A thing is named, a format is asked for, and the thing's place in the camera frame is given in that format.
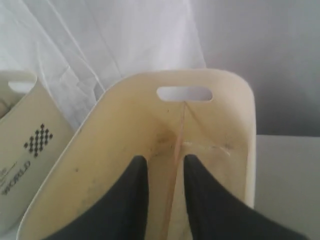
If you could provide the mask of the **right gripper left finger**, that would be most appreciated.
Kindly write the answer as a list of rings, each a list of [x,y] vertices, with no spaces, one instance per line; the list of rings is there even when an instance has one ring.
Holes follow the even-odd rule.
[[[149,185],[148,161],[136,155],[111,188],[48,240],[144,240],[157,238],[165,198]]]

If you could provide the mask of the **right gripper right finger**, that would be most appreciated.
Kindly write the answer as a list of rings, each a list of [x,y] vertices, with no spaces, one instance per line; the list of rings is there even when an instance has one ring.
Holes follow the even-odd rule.
[[[195,240],[304,240],[251,209],[223,187],[194,154],[183,160],[186,210]]]

